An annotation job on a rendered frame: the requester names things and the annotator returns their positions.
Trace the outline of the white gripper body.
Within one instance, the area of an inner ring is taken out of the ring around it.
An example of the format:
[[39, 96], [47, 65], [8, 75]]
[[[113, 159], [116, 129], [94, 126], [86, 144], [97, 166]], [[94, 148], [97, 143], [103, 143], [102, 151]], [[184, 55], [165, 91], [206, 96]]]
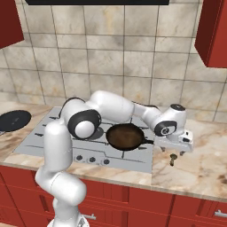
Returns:
[[191, 153], [193, 143], [170, 141], [166, 137], [155, 137], [153, 143], [159, 147], [172, 148], [179, 152]]

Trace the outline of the olive brown mushroom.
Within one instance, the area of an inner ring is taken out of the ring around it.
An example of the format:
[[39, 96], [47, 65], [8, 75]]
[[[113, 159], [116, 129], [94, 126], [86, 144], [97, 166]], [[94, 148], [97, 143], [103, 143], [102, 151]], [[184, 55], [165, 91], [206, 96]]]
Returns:
[[170, 154], [170, 162], [169, 162], [169, 165], [170, 165], [171, 167], [174, 166], [174, 162], [175, 162], [176, 159], [177, 159], [177, 155], [174, 154], [174, 153], [171, 153], [171, 154]]

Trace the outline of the brown frying pan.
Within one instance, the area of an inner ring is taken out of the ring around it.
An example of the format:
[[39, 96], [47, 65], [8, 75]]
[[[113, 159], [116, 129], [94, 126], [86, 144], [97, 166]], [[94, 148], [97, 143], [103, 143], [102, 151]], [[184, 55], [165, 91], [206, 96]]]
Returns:
[[140, 145], [153, 144], [145, 138], [145, 133], [133, 123], [123, 123], [112, 126], [106, 132], [106, 140], [113, 148], [120, 151], [132, 151]]

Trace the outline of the grey hob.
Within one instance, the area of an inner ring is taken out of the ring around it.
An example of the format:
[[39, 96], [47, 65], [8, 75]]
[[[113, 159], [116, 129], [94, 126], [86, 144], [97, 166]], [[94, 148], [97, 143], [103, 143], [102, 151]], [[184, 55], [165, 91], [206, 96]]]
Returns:
[[[43, 133], [45, 126], [51, 121], [56, 121], [59, 117], [59, 112], [59, 106], [53, 107], [13, 152], [43, 157]], [[108, 168], [123, 168], [131, 171], [151, 173], [153, 146], [149, 144], [140, 145], [137, 149], [128, 152], [116, 150], [106, 140], [106, 132], [113, 125], [114, 122], [104, 119], [90, 139], [77, 140], [73, 137], [74, 161]], [[77, 155], [81, 155], [82, 160], [77, 160]], [[91, 157], [95, 157], [96, 162], [91, 163]], [[108, 165], [103, 163], [105, 159], [110, 160]]]

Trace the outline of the red drawer front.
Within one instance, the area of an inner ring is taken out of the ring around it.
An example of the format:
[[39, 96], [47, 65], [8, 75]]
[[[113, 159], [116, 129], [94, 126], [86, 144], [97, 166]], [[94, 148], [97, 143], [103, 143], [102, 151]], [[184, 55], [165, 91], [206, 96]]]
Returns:
[[227, 218], [215, 216], [218, 209], [227, 213], [227, 202], [176, 195], [168, 227], [227, 227]]
[[87, 195], [104, 200], [118, 202], [129, 201], [129, 187], [118, 184], [108, 184], [91, 180], [82, 180], [87, 186]]
[[129, 205], [139, 210], [167, 215], [171, 200], [169, 193], [129, 188]]

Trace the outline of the red cupboard door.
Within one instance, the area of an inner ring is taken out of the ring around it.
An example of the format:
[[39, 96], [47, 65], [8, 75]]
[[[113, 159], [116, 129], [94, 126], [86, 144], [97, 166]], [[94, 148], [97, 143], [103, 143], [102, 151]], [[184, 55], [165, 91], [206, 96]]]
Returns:
[[0, 175], [26, 227], [47, 227], [54, 217], [53, 197], [35, 182], [35, 171], [0, 166]]

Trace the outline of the black range hood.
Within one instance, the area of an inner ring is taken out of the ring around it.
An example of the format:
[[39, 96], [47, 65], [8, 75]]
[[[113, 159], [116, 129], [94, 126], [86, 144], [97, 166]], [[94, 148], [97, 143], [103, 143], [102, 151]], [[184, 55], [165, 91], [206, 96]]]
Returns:
[[169, 5], [169, 0], [25, 0], [28, 5]]

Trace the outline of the red wall cupboard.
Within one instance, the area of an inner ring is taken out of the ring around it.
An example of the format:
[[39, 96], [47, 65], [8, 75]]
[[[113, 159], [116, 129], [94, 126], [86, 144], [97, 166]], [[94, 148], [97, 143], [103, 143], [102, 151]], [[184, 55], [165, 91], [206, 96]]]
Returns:
[[0, 49], [24, 40], [14, 0], [0, 0]]
[[227, 68], [227, 0], [204, 0], [195, 49], [206, 67]]

